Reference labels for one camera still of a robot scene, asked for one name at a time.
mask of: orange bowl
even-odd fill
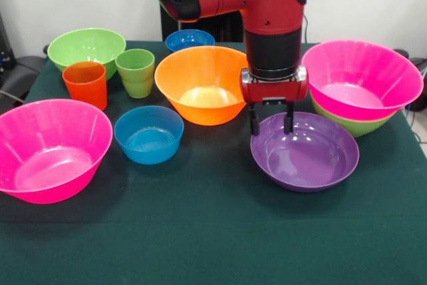
[[[178,113],[198,125],[221,125],[244,108],[240,73],[246,55],[217,46],[192,47],[166,57],[155,83]]]

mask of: white wall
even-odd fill
[[[427,56],[427,0],[308,0],[309,41],[365,39]],[[41,54],[63,32],[106,27],[160,40],[157,0],[0,0],[15,54]]]
[[[0,12],[16,56],[43,55],[44,45],[81,27],[161,40],[157,0],[0,0]]]

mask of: purple bowl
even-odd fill
[[[284,133],[284,113],[265,119],[252,136],[252,155],[275,183],[295,192],[319,192],[345,180],[357,167],[359,148],[340,125],[313,113],[295,113]]]

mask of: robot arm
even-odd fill
[[[242,71],[242,92],[258,134],[255,103],[286,103],[285,130],[293,130],[293,103],[305,98],[307,73],[299,67],[306,0],[159,0],[183,22],[240,11],[246,30],[249,69]]]

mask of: green bowl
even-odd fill
[[[392,115],[386,118],[373,120],[373,121],[352,120],[352,119],[342,118],[328,112],[323,107],[321,107],[314,100],[313,97],[312,97],[312,101],[313,101],[314,109],[316,110],[317,114],[324,116],[326,118],[329,118],[330,120],[346,128],[354,137],[360,137],[360,136],[366,135],[367,133],[372,133],[374,130],[377,130],[378,128],[383,126],[395,114],[393,113]]]
[[[126,40],[115,31],[85,28],[59,36],[49,45],[47,55],[60,71],[80,61],[102,63],[107,70],[107,79],[110,79],[117,71],[115,58],[125,48]]]

